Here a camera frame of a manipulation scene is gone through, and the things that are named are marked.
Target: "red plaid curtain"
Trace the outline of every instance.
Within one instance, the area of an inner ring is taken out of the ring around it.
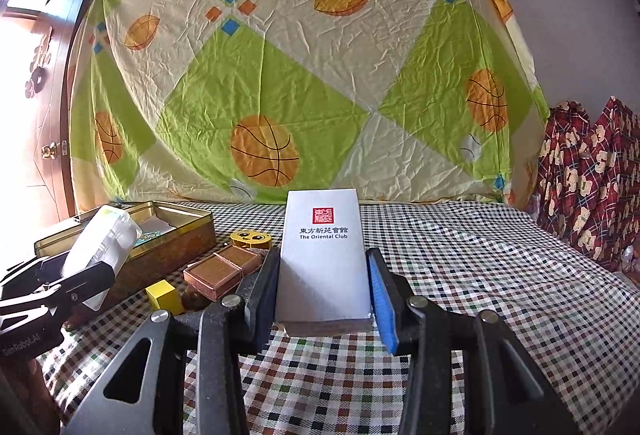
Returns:
[[[615,97],[593,125],[562,103],[540,151],[538,224],[610,271],[640,229],[638,118]]]

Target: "wooden door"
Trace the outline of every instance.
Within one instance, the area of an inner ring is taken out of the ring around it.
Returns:
[[[73,73],[68,65],[73,39],[92,0],[50,0],[38,16],[32,33],[50,34],[43,43],[40,64],[32,76],[32,122],[26,143],[27,178],[39,184],[41,214],[50,225],[76,213],[69,158],[68,101]]]

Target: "plaid fabric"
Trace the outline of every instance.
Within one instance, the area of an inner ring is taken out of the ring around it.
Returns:
[[[538,224],[610,271],[640,229],[638,126],[615,97],[593,126],[565,102],[552,109],[540,152]]]
[[[280,241],[284,207],[187,205],[213,211],[221,239],[239,227]],[[545,372],[583,433],[599,434],[640,378],[640,290],[536,227],[516,209],[478,202],[362,206],[367,247],[417,293],[450,311],[494,309]],[[169,278],[184,288],[180,272]],[[148,317],[141,292],[42,357],[47,384],[65,417],[78,407],[116,351]],[[376,333],[286,338],[243,358],[250,430],[258,434],[395,433],[407,357],[387,355]],[[452,433],[463,433],[463,369],[452,356]],[[184,432],[195,433],[195,365],[185,379]]]

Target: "door knob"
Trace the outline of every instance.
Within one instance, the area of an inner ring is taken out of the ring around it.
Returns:
[[[56,158],[56,155],[58,154],[58,146],[56,145],[55,142],[52,142],[49,145],[44,145],[40,150],[40,152],[42,153],[43,159],[53,160]]]

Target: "checkered tablecloth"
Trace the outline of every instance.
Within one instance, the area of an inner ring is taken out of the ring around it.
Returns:
[[[284,206],[194,204],[210,209],[222,242],[236,229],[282,237]],[[362,206],[366,247],[450,311],[494,309],[545,372],[585,434],[603,433],[640,378],[640,291],[506,206],[446,202]],[[168,277],[184,288],[181,272]],[[118,349],[148,317],[143,292],[91,325],[65,333],[42,357],[65,417],[78,407]],[[462,357],[452,357],[452,433],[462,433]],[[244,403],[254,433],[394,433],[407,357],[391,357],[377,333],[287,338],[241,359]],[[184,432],[195,433],[195,361],[187,365]]]

